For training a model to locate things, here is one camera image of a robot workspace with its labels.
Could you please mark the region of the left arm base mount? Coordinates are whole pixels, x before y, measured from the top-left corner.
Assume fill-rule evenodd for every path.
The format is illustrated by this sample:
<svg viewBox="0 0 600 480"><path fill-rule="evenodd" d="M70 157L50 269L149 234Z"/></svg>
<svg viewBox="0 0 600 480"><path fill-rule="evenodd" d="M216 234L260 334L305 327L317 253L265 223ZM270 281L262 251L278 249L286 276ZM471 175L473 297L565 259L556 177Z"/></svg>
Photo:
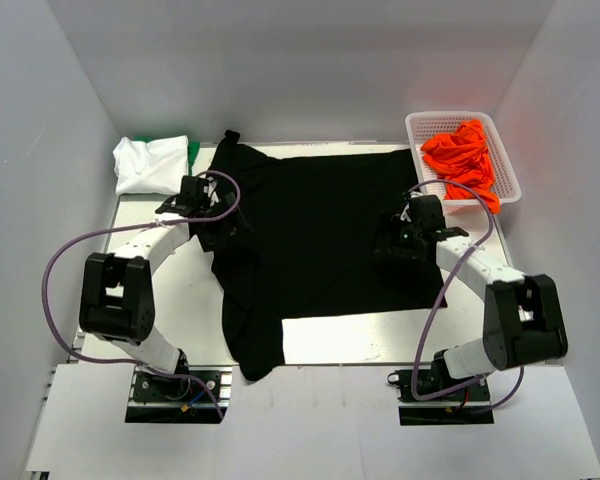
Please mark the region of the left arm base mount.
<svg viewBox="0 0 600 480"><path fill-rule="evenodd" d="M220 424L222 419L206 392L216 398L225 414L231 395L230 367L189 368L189 373L205 383L172 380L136 370L132 376L126 407L127 424Z"/></svg>

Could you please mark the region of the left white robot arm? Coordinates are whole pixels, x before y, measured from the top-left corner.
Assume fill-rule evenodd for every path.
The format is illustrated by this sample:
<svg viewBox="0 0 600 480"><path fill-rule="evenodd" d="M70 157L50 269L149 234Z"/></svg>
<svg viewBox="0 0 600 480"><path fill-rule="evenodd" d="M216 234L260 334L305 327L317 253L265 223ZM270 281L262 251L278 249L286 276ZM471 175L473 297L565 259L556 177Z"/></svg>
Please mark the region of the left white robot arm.
<svg viewBox="0 0 600 480"><path fill-rule="evenodd" d="M153 275L180 247L196 238L205 253L237 245L251 233L240 210L241 190L229 175L204 171L181 180L153 219L109 253L85 261L80 329L123 350L139 368L157 376L157 387L179 399L191 387L182 350L155 326Z"/></svg>

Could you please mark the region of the black t-shirt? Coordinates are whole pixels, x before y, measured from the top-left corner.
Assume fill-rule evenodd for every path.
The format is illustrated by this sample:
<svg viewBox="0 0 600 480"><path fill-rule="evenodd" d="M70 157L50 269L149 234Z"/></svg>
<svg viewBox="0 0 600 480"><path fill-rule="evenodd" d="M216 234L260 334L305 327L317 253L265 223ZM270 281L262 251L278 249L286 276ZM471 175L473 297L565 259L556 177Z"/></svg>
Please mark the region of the black t-shirt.
<svg viewBox="0 0 600 480"><path fill-rule="evenodd" d="M439 268L374 251L417 175L409 150L278 159L235 131L211 166L221 195L239 192L246 227L215 252L222 330L243 376L259 381L285 362L286 319L428 309Z"/></svg>

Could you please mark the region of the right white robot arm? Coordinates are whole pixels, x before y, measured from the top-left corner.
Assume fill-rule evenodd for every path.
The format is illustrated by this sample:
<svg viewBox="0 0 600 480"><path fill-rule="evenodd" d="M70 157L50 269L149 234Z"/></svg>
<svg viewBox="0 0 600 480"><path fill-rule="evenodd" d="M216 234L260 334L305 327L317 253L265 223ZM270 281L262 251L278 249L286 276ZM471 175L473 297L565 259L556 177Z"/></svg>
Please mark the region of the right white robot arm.
<svg viewBox="0 0 600 480"><path fill-rule="evenodd" d="M464 229L446 223L434 195L408 196L400 213L382 216L374 251L448 271L484 304L481 336L434 355L424 378L414 361L409 391L417 401L452 399L495 371L561 359L568 340L557 286L484 252Z"/></svg>

